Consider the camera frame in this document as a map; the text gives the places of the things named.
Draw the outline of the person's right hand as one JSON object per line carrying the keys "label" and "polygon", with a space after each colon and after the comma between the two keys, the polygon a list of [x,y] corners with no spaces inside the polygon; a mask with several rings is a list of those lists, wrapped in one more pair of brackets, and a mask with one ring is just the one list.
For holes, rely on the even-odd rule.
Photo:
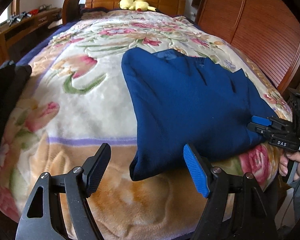
{"label": "person's right hand", "polygon": [[294,174],[293,181],[300,179],[300,152],[286,153],[281,155],[279,164],[279,173],[285,177],[288,174],[288,161],[296,161],[298,163],[296,172]]}

